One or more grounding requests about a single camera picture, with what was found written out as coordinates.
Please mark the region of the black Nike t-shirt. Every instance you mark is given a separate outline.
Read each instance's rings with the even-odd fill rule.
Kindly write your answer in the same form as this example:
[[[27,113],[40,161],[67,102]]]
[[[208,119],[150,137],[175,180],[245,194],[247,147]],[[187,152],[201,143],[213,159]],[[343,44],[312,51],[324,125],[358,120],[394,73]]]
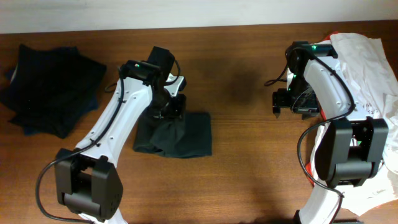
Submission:
[[[179,159],[211,156],[211,116],[185,113],[181,118],[155,119],[142,115],[132,149]]]

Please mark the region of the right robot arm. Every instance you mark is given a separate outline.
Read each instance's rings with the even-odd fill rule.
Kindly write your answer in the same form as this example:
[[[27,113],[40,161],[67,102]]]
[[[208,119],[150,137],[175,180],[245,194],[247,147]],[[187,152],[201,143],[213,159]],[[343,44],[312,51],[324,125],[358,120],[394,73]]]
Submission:
[[[293,42],[285,51],[287,88],[272,94],[272,111],[282,108],[302,119],[323,115],[323,122],[306,129],[299,141],[319,130],[313,150],[313,171],[299,164],[313,184],[310,198],[297,210],[294,223],[336,223],[345,190],[362,186],[379,171],[389,132],[382,118],[372,118],[351,92],[331,44]]]

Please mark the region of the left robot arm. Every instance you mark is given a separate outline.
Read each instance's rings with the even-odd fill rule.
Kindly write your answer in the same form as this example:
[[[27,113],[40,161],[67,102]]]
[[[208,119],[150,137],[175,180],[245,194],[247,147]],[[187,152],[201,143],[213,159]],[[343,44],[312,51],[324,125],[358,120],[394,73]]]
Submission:
[[[177,64],[169,50],[154,47],[147,60],[121,65],[115,92],[91,131],[74,150],[59,150],[57,199],[79,215],[79,222],[125,222],[119,210],[119,155],[140,115],[160,121],[182,117],[185,101],[178,93],[186,81],[171,74]]]

